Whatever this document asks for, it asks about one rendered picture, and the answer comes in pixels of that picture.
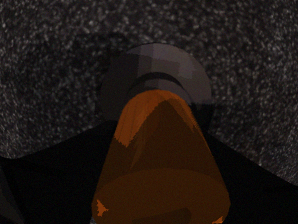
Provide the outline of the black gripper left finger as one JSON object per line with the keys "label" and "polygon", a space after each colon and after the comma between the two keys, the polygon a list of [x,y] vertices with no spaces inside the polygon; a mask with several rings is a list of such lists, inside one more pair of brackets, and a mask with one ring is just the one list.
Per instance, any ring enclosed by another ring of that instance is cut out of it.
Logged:
{"label": "black gripper left finger", "polygon": [[0,214],[15,224],[89,224],[117,121],[19,159],[0,156]]}

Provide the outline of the orange knob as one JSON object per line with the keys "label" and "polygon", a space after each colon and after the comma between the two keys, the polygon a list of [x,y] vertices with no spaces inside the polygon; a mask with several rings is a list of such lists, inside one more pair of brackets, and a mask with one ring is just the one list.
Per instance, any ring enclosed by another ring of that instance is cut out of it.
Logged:
{"label": "orange knob", "polygon": [[130,100],[93,194],[96,224],[222,224],[229,192],[205,140],[180,96]]}

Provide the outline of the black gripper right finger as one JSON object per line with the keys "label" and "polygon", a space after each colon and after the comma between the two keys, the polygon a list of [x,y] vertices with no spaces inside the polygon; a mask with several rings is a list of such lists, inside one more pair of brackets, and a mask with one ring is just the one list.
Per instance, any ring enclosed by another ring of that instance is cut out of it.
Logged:
{"label": "black gripper right finger", "polygon": [[298,186],[202,132],[229,192],[222,224],[298,224]]}

